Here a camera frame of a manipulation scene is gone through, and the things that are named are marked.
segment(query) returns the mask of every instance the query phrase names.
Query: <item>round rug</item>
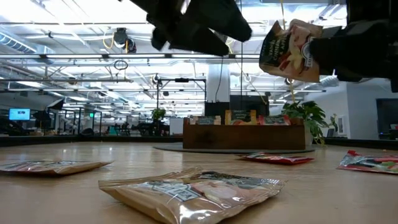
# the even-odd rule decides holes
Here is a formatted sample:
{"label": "round rug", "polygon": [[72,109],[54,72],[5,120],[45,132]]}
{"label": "round rug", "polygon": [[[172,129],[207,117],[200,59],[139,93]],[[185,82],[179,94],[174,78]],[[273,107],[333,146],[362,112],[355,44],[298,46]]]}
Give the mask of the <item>round rug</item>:
{"label": "round rug", "polygon": [[268,154],[293,154],[313,152],[313,147],[305,150],[266,150],[266,149],[184,149],[182,143],[165,144],[163,146],[153,146],[155,149],[174,151],[174,152],[198,152],[198,153],[218,153],[218,154],[250,154],[255,152],[265,152]]}

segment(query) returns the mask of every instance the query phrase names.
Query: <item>desk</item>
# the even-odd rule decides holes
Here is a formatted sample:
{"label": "desk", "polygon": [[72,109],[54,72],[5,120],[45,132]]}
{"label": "desk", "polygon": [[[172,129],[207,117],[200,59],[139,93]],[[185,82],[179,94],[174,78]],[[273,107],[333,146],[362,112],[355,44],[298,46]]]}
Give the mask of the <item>desk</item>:
{"label": "desk", "polygon": [[398,220],[398,176],[335,169],[349,149],[385,153],[381,150],[329,146],[306,154],[315,161],[289,167],[240,161],[234,155],[160,151],[151,145],[79,142],[1,148],[2,164],[20,159],[115,160],[101,169],[60,179],[0,176],[1,223],[156,223],[100,191],[97,181],[160,175],[194,166],[289,180],[276,197],[222,223],[396,224]]}

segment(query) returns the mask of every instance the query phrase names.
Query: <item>wooden crate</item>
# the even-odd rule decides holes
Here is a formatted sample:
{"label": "wooden crate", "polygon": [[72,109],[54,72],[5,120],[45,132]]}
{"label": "wooden crate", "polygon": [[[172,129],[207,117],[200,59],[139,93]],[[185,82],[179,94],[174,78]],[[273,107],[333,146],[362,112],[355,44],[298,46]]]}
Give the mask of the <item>wooden crate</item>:
{"label": "wooden crate", "polygon": [[191,125],[184,123],[184,149],[304,150],[303,125]]}

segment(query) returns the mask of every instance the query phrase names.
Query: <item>wooden tabletop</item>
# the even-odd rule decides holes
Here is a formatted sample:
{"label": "wooden tabletop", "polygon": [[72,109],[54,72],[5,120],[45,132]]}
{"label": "wooden tabletop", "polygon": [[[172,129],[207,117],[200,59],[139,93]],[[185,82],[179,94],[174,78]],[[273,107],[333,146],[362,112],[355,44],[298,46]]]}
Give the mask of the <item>wooden tabletop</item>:
{"label": "wooden tabletop", "polygon": [[23,160],[115,160],[109,166],[59,179],[0,176],[0,223],[156,223],[98,189],[98,180],[131,179],[195,166],[228,174],[289,180],[281,193],[223,221],[231,224],[398,223],[398,176],[336,170],[347,150],[329,146],[305,154],[313,162],[280,166],[230,154],[156,150],[154,144],[81,142],[0,148],[1,164]]}

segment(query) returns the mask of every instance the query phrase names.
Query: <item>snack bag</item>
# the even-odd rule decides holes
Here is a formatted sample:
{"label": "snack bag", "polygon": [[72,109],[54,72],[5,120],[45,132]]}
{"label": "snack bag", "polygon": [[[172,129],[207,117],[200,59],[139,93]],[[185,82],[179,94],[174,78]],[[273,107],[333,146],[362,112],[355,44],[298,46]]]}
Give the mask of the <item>snack bag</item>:
{"label": "snack bag", "polygon": [[191,124],[199,125],[221,125],[221,116],[194,116]]}
{"label": "snack bag", "polygon": [[226,110],[225,125],[257,125],[256,110]]}
{"label": "snack bag", "polygon": [[319,82],[320,68],[310,54],[310,42],[321,35],[321,26],[294,19],[289,30],[283,30],[277,21],[262,43],[260,68],[271,75]]}
{"label": "snack bag", "polygon": [[98,185],[116,200],[162,223],[213,224],[277,195],[285,182],[196,167],[157,177],[99,181]]}
{"label": "snack bag", "polygon": [[287,115],[259,116],[260,125],[291,125]]}
{"label": "snack bag", "polygon": [[302,156],[275,156],[266,154],[264,152],[257,152],[250,155],[240,155],[242,159],[247,159],[255,162],[266,162],[271,164],[285,164],[295,165],[310,162],[313,158],[302,157]]}
{"label": "snack bag", "polygon": [[350,150],[337,169],[398,174],[398,156],[362,156]]}
{"label": "snack bag", "polygon": [[42,175],[70,175],[103,167],[112,162],[25,161],[0,166],[0,172]]}

